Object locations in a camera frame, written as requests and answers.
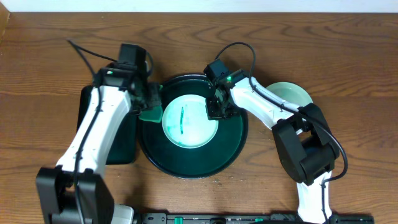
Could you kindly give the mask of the green sponge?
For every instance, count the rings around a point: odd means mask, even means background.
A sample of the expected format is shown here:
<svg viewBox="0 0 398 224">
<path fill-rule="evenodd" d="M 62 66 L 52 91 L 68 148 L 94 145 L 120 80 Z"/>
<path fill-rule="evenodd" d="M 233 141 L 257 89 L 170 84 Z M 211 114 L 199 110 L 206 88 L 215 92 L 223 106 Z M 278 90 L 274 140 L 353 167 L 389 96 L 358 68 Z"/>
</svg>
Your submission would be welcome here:
<svg viewBox="0 0 398 224">
<path fill-rule="evenodd" d="M 139 119 L 142 121 L 160 123 L 163 117 L 163 109 L 161 106 L 154 106 L 148 110 L 142 110 Z"/>
</svg>

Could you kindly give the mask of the white plate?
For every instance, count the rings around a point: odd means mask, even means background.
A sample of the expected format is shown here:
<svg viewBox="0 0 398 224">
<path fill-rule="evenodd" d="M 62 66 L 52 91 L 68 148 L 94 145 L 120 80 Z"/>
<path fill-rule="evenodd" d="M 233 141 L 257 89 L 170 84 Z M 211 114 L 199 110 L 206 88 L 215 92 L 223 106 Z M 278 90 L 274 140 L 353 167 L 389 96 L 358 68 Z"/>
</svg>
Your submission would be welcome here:
<svg viewBox="0 0 398 224">
<path fill-rule="evenodd" d="M 269 91 L 270 93 L 274 94 L 274 89 L 273 89 L 273 86 L 272 86 L 272 85 L 269 85 L 269 86 L 266 88 L 266 90 Z"/>
</svg>

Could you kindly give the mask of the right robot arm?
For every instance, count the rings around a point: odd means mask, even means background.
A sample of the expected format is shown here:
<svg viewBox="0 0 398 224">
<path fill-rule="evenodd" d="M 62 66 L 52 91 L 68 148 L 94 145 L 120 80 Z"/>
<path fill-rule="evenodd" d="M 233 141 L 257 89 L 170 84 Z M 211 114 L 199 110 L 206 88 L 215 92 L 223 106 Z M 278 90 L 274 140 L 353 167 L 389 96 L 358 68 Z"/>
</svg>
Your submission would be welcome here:
<svg viewBox="0 0 398 224">
<path fill-rule="evenodd" d="M 264 88 L 244 70 L 206 68 L 215 88 L 206 100 L 209 119 L 227 119 L 244 109 L 272 131 L 282 167 L 297 184 L 298 215 L 307 223 L 328 223 L 328 179 L 340 151 L 320 108 L 300 106 Z"/>
</svg>

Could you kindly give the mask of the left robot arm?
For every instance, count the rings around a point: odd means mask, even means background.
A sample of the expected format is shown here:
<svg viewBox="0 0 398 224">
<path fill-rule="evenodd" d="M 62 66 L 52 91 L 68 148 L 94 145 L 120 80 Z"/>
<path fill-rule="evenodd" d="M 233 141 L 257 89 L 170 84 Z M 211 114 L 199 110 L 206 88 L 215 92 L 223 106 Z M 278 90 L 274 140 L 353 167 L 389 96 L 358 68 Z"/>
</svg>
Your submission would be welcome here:
<svg viewBox="0 0 398 224">
<path fill-rule="evenodd" d="M 152 71 L 148 62 L 112 62 L 95 74 L 72 143 L 35 179 L 45 223 L 133 223 L 134 209 L 115 203 L 104 173 L 116 136 L 129 131 L 127 117 L 154 110 L 160 121 L 159 84 L 147 80 Z"/>
</svg>

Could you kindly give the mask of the green plate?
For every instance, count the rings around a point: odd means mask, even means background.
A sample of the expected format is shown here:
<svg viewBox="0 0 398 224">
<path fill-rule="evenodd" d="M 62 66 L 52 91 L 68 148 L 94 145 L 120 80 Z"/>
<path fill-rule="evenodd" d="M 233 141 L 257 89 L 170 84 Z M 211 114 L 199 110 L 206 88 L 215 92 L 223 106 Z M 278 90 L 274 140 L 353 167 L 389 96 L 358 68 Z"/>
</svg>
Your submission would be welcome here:
<svg viewBox="0 0 398 224">
<path fill-rule="evenodd" d="M 194 149 L 204 146 L 214 138 L 218 122 L 208 119 L 204 97 L 182 95 L 166 106 L 162 129 L 176 146 Z"/>
<path fill-rule="evenodd" d="M 310 95 L 301 86 L 294 83 L 277 82 L 269 85 L 266 89 L 283 100 L 296 105 L 306 106 L 309 103 L 313 103 Z"/>
</svg>

